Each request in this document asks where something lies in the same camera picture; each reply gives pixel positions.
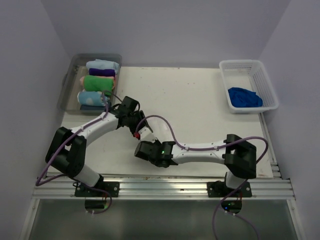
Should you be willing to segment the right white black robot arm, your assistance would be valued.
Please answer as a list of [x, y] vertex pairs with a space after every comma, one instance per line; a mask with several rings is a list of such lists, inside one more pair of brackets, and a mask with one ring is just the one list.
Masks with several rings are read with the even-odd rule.
[[241, 184], [257, 176], [257, 148], [235, 135], [228, 134], [225, 140], [203, 144], [181, 144], [174, 141], [153, 142], [142, 140], [134, 156], [159, 168], [168, 168], [186, 163], [214, 163], [228, 168], [223, 183], [223, 192], [235, 196]]

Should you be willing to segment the white towel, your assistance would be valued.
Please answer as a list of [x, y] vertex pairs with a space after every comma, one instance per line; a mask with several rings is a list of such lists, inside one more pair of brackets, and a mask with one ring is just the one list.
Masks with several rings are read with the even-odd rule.
[[150, 117], [147, 119], [147, 122], [160, 142], [173, 140], [171, 130], [164, 120], [158, 117]]

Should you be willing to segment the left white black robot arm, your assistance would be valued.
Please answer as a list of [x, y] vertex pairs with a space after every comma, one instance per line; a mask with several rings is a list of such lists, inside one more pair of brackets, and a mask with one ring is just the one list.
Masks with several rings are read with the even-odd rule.
[[136, 109], [138, 106], [138, 101], [126, 96], [121, 103], [107, 107], [83, 125], [71, 129], [60, 127], [54, 134], [45, 162], [63, 175], [85, 184], [92, 196], [101, 195], [104, 190], [102, 176], [85, 164], [87, 147], [122, 127], [129, 128], [138, 140], [154, 141], [153, 131], [144, 119], [144, 112]]

